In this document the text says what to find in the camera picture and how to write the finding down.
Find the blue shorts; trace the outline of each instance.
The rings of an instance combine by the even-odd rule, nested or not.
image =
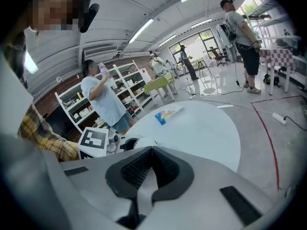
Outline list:
[[[122,133],[126,129],[129,128],[129,120],[131,119],[131,115],[126,112],[123,117],[120,118],[120,120],[112,126],[113,129],[115,129],[117,132]]]

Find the red and white checkered tablecloth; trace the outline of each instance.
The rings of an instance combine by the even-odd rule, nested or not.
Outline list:
[[[260,49],[260,57],[266,59],[274,66],[290,67],[291,71],[294,70],[294,61],[290,49],[275,48],[275,49]]]

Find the air vent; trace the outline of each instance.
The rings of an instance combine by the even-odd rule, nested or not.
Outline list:
[[[85,50],[84,54],[87,57],[87,56],[101,54],[103,52],[114,51],[114,50],[117,50],[117,46],[106,46],[106,47],[99,47],[99,48],[94,48],[90,50]]]

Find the white ceiling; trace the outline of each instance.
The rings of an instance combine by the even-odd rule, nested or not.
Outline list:
[[[78,72],[82,48],[111,44],[125,53],[156,50],[173,34],[180,35],[205,18],[223,17],[220,1],[92,0],[91,3],[98,3],[100,9],[84,34],[42,32],[35,39],[35,33],[26,31],[28,51],[39,68],[35,74],[27,74],[30,91],[32,94],[42,93],[56,84],[57,76],[65,79]],[[243,1],[236,0],[235,6]],[[127,44],[149,18],[154,22],[132,44]]]

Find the black cap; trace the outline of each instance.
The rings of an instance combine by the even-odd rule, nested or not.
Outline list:
[[[222,1],[220,2],[221,7],[223,8],[224,5],[225,5],[225,3],[227,3],[227,2],[233,3],[233,2],[230,1],[230,0],[222,0]]]

